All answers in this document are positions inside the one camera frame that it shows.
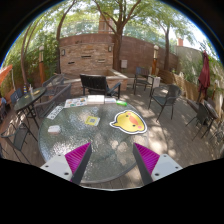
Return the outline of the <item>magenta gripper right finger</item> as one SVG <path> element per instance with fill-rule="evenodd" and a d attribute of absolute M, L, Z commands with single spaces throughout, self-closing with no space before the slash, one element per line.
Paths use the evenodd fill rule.
<path fill-rule="evenodd" d="M 144 185 L 182 169 L 168 154 L 158 155 L 137 143 L 133 144 L 133 154 Z"/>

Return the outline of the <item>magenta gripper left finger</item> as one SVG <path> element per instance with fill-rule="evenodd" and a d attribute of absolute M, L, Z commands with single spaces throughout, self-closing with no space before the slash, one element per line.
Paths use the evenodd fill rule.
<path fill-rule="evenodd" d="M 91 143 L 84 144 L 63 155 L 58 154 L 41 169 L 79 185 L 92 153 Z"/>

